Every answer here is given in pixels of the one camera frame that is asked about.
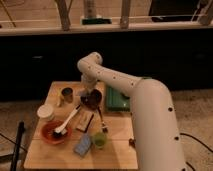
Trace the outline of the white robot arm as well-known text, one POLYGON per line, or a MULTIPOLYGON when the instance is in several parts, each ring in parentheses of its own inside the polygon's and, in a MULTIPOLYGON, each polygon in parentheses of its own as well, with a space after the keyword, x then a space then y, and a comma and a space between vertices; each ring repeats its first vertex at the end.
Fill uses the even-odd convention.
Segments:
POLYGON ((187 171, 169 89, 156 79, 112 70, 102 62, 97 52, 81 58, 81 81, 87 92, 100 80, 130 98, 139 171, 187 171))

